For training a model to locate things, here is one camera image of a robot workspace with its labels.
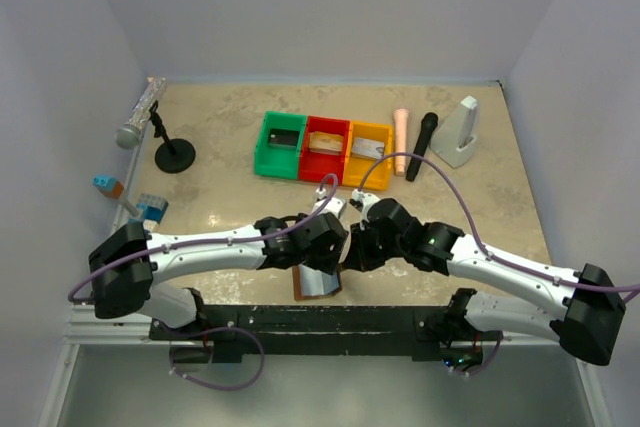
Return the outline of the silver VIP card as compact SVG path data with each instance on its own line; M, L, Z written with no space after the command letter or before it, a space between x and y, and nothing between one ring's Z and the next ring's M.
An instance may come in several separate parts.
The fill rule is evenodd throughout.
M375 139L368 139L368 138L362 138L362 137L355 137L353 139L353 143L351 146L351 150L352 149L375 149L375 148L383 148L384 149L384 153L385 153L385 143L375 140Z

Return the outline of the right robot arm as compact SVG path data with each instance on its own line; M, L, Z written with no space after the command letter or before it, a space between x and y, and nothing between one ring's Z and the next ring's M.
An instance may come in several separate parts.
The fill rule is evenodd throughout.
M576 271L495 250L446 223L420 222L392 198L355 191L350 203L360 219L351 227L345 268L372 271L398 258L504 292L498 298L472 290L451 301L445 325L455 338L522 333L555 341L589 364L610 363L626 304L604 269Z

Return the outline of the gold VIP card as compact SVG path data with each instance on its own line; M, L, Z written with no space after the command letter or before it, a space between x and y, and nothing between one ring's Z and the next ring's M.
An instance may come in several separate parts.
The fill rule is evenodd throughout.
M338 134L314 131L309 135L310 149L341 150L343 137Z

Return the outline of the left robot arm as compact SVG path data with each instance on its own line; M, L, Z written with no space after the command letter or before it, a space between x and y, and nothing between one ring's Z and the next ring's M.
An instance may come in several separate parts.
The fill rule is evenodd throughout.
M147 233L140 223L119 228L89 255L90 271L125 261L91 280L95 315L115 319L140 313L156 317L184 338L195 339L207 327L196 295L169 280L226 269L286 270L305 266L333 274L348 232L338 216L325 212L308 219L266 217L254 224L213 234Z

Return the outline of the brown leather card holder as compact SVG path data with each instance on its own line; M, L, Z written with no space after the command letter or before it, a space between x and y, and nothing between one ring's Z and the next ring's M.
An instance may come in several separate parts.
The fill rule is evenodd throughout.
M300 265L292 269L292 277L296 301L327 298L342 290L338 273L326 274Z

